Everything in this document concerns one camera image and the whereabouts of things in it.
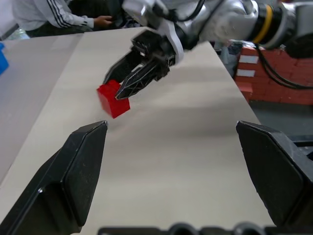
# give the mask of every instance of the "blue object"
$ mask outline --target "blue object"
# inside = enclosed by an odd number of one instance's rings
[[[4,44],[0,43],[0,75],[9,67],[8,61],[2,52],[3,48]]]

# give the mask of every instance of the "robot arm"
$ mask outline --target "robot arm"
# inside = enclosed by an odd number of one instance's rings
[[[254,0],[184,1],[175,10],[160,0],[126,0],[124,10],[146,30],[133,39],[132,51],[117,62],[104,80],[123,82],[117,99],[128,98],[160,80],[184,52],[204,41],[245,40],[265,49],[282,44],[295,58],[313,56],[313,2],[280,3]]]

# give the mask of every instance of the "hand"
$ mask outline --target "hand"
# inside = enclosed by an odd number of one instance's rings
[[[103,28],[108,27],[110,24],[112,24],[112,21],[110,21],[111,19],[112,16],[99,16],[93,19],[94,26]]]

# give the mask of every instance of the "white table surface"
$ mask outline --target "white table surface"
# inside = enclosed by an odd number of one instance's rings
[[[0,76],[0,183],[81,36],[4,41],[10,67]]]
[[[102,226],[272,224],[250,180],[236,121],[258,122],[209,43],[111,119],[96,88],[141,29],[84,34],[0,190],[0,221],[36,170],[80,126],[107,119],[101,173],[81,234]]]

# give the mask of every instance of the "yellow ring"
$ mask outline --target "yellow ring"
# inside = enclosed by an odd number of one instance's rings
[[[264,36],[268,32],[268,29],[270,27],[270,23],[272,22],[272,19],[273,19],[273,10],[269,5],[266,5],[266,18],[265,18],[264,24],[262,26],[262,29],[260,30],[259,34],[253,40],[254,43],[259,43],[264,38]]]

